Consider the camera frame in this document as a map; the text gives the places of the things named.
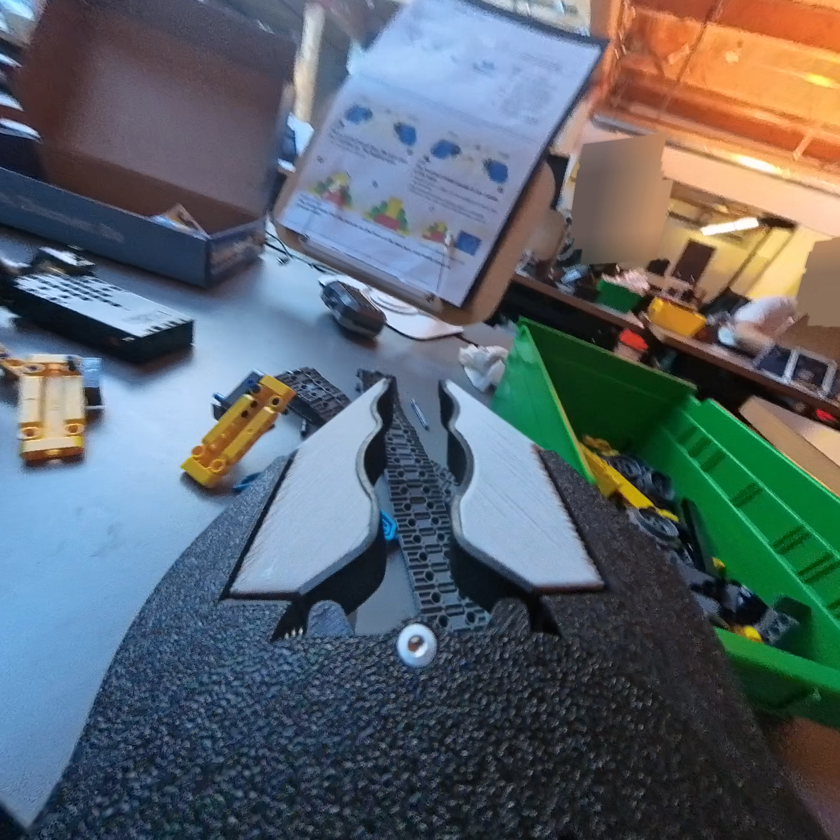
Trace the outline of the blue cardboard box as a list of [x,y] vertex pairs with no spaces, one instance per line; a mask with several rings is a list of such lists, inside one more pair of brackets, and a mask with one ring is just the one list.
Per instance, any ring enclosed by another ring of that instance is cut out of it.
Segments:
[[[48,2],[14,75],[38,176],[2,225],[212,288],[261,256],[297,52],[204,2]],[[154,224],[181,204],[202,240]]]

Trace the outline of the background table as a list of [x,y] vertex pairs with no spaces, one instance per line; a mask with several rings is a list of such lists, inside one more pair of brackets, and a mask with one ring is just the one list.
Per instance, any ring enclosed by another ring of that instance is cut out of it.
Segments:
[[613,351],[624,331],[641,339],[642,361],[694,383],[700,394],[710,396],[735,411],[750,396],[773,395],[785,405],[805,406],[805,413],[824,413],[838,419],[838,381],[832,364],[826,367],[828,394],[794,381],[794,370],[803,371],[796,352],[787,353],[789,368],[783,377],[768,367],[718,344],[703,343],[648,324],[632,313],[622,313],[594,301],[576,297],[529,276],[515,275],[500,305],[513,319],[524,317],[568,333],[582,341]]

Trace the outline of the grey toy motor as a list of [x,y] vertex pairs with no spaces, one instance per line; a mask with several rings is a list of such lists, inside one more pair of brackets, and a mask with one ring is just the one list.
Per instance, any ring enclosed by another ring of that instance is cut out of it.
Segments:
[[375,340],[385,328],[383,310],[357,287],[341,280],[330,280],[321,286],[321,300],[336,323],[348,333]]

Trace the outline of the crumpled white plastic bag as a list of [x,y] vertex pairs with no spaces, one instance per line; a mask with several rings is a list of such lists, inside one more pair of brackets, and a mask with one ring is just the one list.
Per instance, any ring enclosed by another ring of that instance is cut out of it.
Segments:
[[458,362],[469,382],[479,392],[489,393],[501,382],[507,367],[509,351],[497,345],[467,344],[458,351]]

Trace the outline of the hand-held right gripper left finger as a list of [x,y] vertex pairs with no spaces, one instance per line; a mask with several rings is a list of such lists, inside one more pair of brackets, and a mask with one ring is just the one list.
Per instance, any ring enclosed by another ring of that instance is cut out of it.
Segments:
[[383,377],[306,439],[228,584],[234,599],[367,599],[385,576],[382,506],[396,384]]

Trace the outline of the black toy battery box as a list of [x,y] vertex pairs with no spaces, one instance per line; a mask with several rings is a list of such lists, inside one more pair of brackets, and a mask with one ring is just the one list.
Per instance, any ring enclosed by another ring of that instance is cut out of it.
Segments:
[[1,257],[2,306],[19,319],[144,364],[193,346],[194,321],[100,278],[73,250],[39,248],[29,262]]

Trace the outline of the wide yellow toy panel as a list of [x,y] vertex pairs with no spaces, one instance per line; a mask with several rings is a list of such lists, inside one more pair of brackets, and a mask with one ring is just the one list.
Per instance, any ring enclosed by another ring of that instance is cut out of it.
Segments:
[[74,354],[25,357],[17,375],[18,453],[28,465],[86,453],[88,416],[102,410],[102,361]]

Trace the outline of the grey desk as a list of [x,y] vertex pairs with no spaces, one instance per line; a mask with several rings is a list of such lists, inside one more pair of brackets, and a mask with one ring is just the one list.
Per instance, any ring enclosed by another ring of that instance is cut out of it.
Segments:
[[322,305],[321,274],[281,257],[269,248],[211,290],[98,262],[100,277],[193,319],[194,342],[146,365],[102,356],[104,407],[79,461],[23,463],[14,389],[2,382],[2,808],[24,829],[60,779],[142,604],[235,499],[226,489],[202,490],[180,469],[214,423],[214,393],[252,370],[309,366],[347,395],[358,369],[390,373],[423,446],[442,463],[437,382],[452,379],[471,392],[459,350],[511,346],[511,328],[485,324],[428,342],[390,329],[372,343],[353,339]]

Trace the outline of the small green bin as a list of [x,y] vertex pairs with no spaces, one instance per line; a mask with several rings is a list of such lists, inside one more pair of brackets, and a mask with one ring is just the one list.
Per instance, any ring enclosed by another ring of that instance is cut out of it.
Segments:
[[595,287],[595,303],[621,313],[637,313],[648,299],[651,287],[647,282],[621,280],[604,276]]

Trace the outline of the instruction sheet stand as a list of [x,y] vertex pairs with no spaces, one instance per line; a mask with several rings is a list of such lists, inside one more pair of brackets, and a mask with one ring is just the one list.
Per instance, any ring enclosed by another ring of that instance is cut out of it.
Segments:
[[485,320],[548,211],[547,153],[609,45],[493,3],[406,3],[288,177],[279,238],[445,322]]

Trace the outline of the yellow bin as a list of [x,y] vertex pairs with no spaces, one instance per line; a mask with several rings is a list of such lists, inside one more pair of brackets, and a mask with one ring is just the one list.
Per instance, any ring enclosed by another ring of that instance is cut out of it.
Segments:
[[686,339],[694,338],[707,323],[706,317],[695,308],[667,297],[651,300],[645,316],[655,327]]

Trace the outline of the pile of toy parts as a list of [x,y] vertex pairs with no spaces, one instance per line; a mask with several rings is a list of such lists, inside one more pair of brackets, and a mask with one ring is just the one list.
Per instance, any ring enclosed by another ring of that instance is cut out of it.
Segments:
[[733,577],[697,504],[678,498],[672,479],[603,438],[585,435],[581,452],[604,498],[663,549],[703,616],[716,628],[793,653],[811,620],[808,605],[787,596],[771,604]]

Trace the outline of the black toy track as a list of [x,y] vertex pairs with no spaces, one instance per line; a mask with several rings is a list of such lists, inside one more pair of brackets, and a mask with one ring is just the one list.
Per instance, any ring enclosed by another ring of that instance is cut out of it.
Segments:
[[304,434],[321,428],[351,403],[347,395],[312,367],[284,371],[275,379],[294,392],[287,412],[301,420]]
[[450,568],[449,503],[454,481],[428,457],[392,382],[392,420],[385,435],[385,479],[416,616],[439,632],[481,631],[489,613],[464,595]]

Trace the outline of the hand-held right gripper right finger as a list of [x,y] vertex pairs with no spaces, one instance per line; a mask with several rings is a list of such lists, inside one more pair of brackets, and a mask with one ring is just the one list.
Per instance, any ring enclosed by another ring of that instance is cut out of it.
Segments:
[[597,592],[604,582],[543,451],[451,380],[438,384],[450,521],[467,592]]

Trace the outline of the printed booklets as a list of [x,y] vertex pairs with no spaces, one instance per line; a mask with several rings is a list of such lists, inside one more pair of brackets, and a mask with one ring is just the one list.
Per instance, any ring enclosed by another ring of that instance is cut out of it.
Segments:
[[207,231],[181,204],[176,204],[162,213],[150,216],[149,220],[154,224],[184,235],[202,240],[209,238]]

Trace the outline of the green plastic bin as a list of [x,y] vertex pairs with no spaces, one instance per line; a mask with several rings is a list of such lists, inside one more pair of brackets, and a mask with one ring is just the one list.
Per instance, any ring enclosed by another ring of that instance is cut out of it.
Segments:
[[687,382],[520,318],[493,410],[585,480],[584,436],[640,457],[694,502],[715,557],[772,605],[810,612],[772,647],[718,636],[753,706],[839,723],[839,506],[817,480]]

